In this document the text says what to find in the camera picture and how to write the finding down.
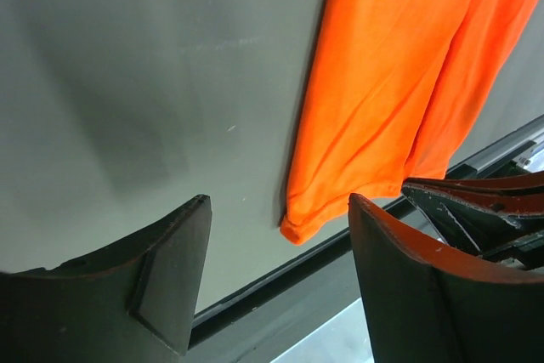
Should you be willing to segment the orange t-shirt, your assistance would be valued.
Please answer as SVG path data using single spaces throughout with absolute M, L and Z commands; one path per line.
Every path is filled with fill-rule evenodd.
M 350 195 L 442 179 L 539 0 L 326 0 L 286 187 L 296 245 Z

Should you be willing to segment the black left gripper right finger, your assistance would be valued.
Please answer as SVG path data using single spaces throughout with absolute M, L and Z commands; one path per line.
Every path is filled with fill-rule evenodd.
M 541 362 L 543 277 L 471 256 L 365 197 L 348 225 L 376 362 Z

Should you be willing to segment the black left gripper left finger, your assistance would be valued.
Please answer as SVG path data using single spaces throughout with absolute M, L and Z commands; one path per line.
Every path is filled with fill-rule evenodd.
M 198 195 L 55 269 L 2 274 L 2 361 L 181 360 L 211 224 L 211 200 Z

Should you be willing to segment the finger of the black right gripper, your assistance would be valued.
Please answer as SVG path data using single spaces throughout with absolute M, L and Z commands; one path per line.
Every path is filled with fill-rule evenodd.
M 543 215 L 543 172 L 494 179 L 407 179 L 402 192 L 451 199 L 508 216 Z
M 543 267 L 543 215 L 508 216 L 437 196 L 403 195 L 449 246 L 516 269 Z

